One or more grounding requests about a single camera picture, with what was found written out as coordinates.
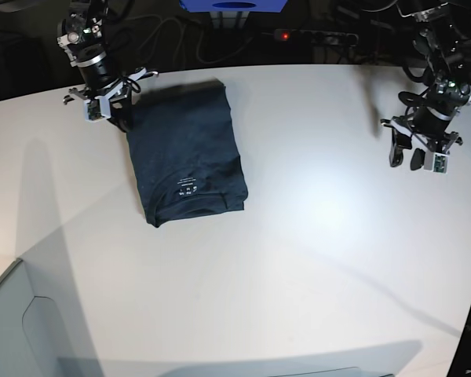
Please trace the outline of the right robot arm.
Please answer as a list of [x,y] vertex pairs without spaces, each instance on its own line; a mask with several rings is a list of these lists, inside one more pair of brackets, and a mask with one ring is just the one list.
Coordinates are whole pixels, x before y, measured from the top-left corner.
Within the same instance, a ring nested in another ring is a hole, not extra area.
[[144,67],[124,72],[105,39],[105,27],[123,22],[133,6],[128,1],[121,13],[115,13],[109,1],[71,1],[57,29],[58,46],[84,82],[81,89],[70,88],[63,103],[78,99],[85,121],[108,121],[123,133],[133,129],[133,95],[141,92],[138,81],[158,74]]

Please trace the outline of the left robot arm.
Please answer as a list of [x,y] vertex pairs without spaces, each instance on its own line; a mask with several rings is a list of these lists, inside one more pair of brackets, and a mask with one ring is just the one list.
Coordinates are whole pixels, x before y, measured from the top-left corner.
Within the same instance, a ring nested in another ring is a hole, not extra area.
[[459,133],[447,128],[462,107],[471,104],[471,72],[459,47],[460,34],[452,18],[452,7],[463,1],[397,1],[401,16],[412,17],[417,26],[414,48],[425,58],[420,76],[403,65],[405,75],[421,83],[420,93],[401,91],[398,98],[406,107],[403,115],[382,119],[391,130],[389,165],[398,167],[403,152],[413,151],[411,170],[424,169],[445,174],[453,145],[462,145]]

